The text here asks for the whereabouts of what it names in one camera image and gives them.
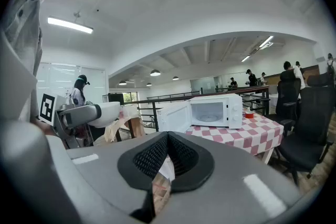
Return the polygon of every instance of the red and white tablecloth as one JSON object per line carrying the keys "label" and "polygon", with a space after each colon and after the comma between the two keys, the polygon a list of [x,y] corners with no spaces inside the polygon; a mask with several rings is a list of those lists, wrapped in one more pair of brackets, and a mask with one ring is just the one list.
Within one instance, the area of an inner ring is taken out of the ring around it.
{"label": "red and white tablecloth", "polygon": [[280,145],[283,131],[284,127],[279,123],[254,113],[253,119],[243,116],[241,129],[191,126],[185,133],[239,147],[256,155]]}

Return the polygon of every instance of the person with long black hair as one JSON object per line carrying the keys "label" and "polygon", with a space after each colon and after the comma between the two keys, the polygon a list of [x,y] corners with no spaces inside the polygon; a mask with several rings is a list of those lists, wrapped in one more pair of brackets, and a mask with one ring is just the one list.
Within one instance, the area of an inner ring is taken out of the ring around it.
{"label": "person with long black hair", "polygon": [[78,76],[75,85],[73,85],[73,90],[70,94],[70,97],[78,101],[78,105],[85,105],[85,96],[83,93],[83,88],[85,85],[90,83],[88,82],[88,79],[86,78],[85,75],[80,75]]}

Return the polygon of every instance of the white microwave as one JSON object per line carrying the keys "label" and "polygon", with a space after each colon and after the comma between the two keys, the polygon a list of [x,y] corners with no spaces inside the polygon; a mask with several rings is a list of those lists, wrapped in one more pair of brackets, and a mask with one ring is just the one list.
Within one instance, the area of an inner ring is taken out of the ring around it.
{"label": "white microwave", "polygon": [[243,102],[235,94],[194,97],[157,110],[159,131],[184,133],[191,125],[241,128]]}

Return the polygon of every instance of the black t-shirt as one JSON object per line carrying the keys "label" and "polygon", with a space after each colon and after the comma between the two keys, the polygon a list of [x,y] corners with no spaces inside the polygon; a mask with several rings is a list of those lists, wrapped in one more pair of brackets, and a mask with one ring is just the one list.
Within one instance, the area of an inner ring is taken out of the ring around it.
{"label": "black t-shirt", "polygon": [[248,79],[250,81],[250,86],[256,86],[257,85],[256,75],[251,74],[251,75],[248,76]]}

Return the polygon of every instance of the chair armrest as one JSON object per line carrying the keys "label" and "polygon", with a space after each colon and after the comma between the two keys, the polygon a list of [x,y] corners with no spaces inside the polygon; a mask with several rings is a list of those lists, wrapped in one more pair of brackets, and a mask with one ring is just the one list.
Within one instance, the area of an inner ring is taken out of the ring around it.
{"label": "chair armrest", "polygon": [[324,148],[324,151],[319,159],[319,163],[322,163],[323,162],[323,159],[324,157],[326,156],[328,150],[329,150],[329,147],[334,143],[335,141],[335,138],[334,137],[327,137],[327,142],[326,142],[326,147]]}
{"label": "chair armrest", "polygon": [[296,105],[296,102],[283,103],[283,106],[293,106]]}
{"label": "chair armrest", "polygon": [[286,137],[287,136],[287,132],[290,131],[292,129],[292,127],[295,125],[295,121],[294,120],[282,120],[279,122],[279,124],[283,125],[283,136]]}

